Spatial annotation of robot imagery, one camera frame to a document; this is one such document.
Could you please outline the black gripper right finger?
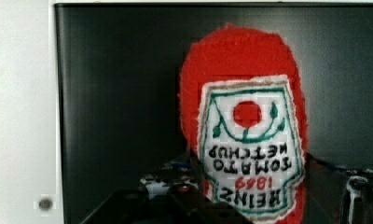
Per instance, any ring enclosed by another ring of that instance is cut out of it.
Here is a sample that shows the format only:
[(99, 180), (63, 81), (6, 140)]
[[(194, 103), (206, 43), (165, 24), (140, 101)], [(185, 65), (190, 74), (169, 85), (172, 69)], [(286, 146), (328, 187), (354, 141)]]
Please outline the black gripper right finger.
[(353, 169), (308, 155), (303, 224), (373, 224), (373, 169)]

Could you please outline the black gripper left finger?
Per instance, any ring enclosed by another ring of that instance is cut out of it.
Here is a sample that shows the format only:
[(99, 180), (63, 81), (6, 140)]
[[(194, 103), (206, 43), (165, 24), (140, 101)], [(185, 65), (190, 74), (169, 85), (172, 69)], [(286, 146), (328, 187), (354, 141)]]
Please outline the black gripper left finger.
[(164, 163), (140, 178), (150, 202), (163, 200), (175, 218), (191, 218), (213, 203), (203, 193), (202, 169), (196, 157)]

